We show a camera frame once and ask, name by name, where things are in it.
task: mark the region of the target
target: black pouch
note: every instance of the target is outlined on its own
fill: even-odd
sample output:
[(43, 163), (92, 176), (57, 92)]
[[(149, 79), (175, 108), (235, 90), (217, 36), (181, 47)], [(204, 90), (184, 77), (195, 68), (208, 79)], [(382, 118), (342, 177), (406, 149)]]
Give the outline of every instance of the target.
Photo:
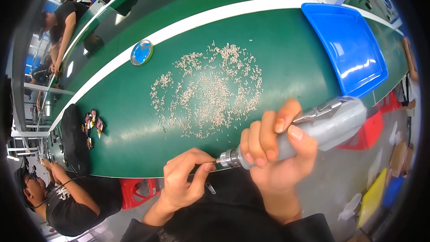
[(89, 175), (91, 164), (86, 146), (87, 136), (82, 132), (82, 119), (75, 104), (64, 110), (61, 119), (62, 143), (64, 159), (72, 166), (79, 176)]

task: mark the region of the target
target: forearm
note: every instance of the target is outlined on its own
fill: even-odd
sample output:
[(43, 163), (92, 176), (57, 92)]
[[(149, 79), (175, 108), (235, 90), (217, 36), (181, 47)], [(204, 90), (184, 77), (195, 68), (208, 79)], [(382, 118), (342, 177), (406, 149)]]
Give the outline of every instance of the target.
[(69, 45), (70, 39), (72, 38), (73, 31), (75, 30), (75, 24), (66, 25), (63, 34), (63, 40), (61, 42), (60, 49), (58, 51), (58, 57), (56, 60), (56, 67), (63, 61), (64, 54), (66, 52), (67, 46)]
[(52, 62), (54, 62), (54, 65), (55, 65), (55, 62), (57, 61), (57, 58), (58, 58), (58, 43), (55, 46), (52, 46), (51, 48), (51, 59), (52, 59)]
[(49, 182), (52, 182), (52, 181), (56, 182), (51, 170), (48, 170), (48, 174), (49, 174)]
[(143, 216), (142, 223), (151, 226), (163, 226), (174, 214), (174, 212), (165, 211), (163, 205), (161, 205), (161, 202), (158, 200), (149, 208), (145, 216)]
[(57, 175), (57, 179), (62, 183), (66, 183), (64, 187), (66, 187), (67, 191), (70, 193), (70, 195), (75, 199), (75, 201), (79, 204), (86, 205), (91, 210), (93, 210), (97, 215), (100, 214), (100, 207), (94, 202), (94, 200), (89, 196), (89, 194), (82, 189), (78, 184), (76, 184), (74, 181), (70, 181), (70, 177), (64, 173), (61, 175)]
[(403, 38), (403, 46), (405, 47), (406, 59), (408, 61), (409, 75), (414, 82), (417, 82), (418, 73), (415, 70), (414, 61), (412, 60), (411, 48), (407, 38)]
[(266, 212), (285, 225), (301, 218), (301, 208), (294, 189), (284, 192), (261, 191)]

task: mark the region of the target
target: metal clip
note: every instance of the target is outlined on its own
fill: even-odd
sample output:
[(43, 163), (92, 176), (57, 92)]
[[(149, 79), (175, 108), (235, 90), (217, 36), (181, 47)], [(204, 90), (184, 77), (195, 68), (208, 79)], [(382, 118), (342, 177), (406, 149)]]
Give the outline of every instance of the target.
[(209, 189), (211, 194), (216, 194), (214, 187), (212, 187), (212, 185), (209, 182), (206, 182), (205, 186)]
[(350, 100), (348, 97), (336, 97), (330, 99), (319, 106), (310, 108), (299, 113), (294, 117), (292, 123), (298, 124), (305, 121), (324, 120), (333, 117), (337, 110), (341, 107), (342, 103)]

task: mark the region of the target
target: cap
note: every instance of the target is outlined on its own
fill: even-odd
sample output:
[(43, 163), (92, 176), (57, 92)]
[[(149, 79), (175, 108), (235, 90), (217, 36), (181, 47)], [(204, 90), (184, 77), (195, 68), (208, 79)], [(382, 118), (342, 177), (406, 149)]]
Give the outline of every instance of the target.
[(43, 38), (43, 34), (45, 33), (45, 26), (46, 26), (46, 15), (47, 15), (47, 11), (41, 12), (40, 16), (39, 16), (39, 27), (40, 27), (40, 31), (39, 31), (39, 41), (42, 40)]
[(30, 173), (28, 171), (28, 165), (26, 164), (23, 167), (18, 168), (14, 174), (15, 183), (18, 186), (18, 190), (20, 192), (20, 196), (22, 198), (22, 201), (24, 202), (25, 207), (28, 207), (27, 197), (24, 195), (24, 189), (27, 188), (27, 185), (25, 184), (25, 175), (29, 174)]

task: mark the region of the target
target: black t-shirt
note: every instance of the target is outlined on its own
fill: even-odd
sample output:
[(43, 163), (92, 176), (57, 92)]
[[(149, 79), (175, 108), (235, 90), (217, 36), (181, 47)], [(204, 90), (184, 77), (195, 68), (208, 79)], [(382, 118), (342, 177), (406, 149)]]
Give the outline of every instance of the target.
[[(67, 174), (70, 178), (77, 177), (71, 172)], [(57, 186), (47, 194), (46, 221), (59, 234), (78, 236), (120, 211), (123, 196), (118, 179), (89, 176), (89, 178), (77, 178), (73, 181), (97, 203), (100, 214), (97, 216), (86, 205), (77, 203), (65, 186)]]
[(79, 2), (64, 2), (54, 12), (57, 25), (55, 25), (50, 31), (49, 36), (51, 38), (52, 45), (57, 44), (60, 41), (66, 27), (66, 18), (70, 13), (76, 12), (76, 23), (82, 15), (88, 10), (88, 7)]
[(206, 181), (215, 195), (205, 188), (199, 201), (175, 212), (162, 227), (132, 219), (121, 242), (334, 242), (323, 214), (284, 226), (272, 219), (244, 169), (214, 172)]

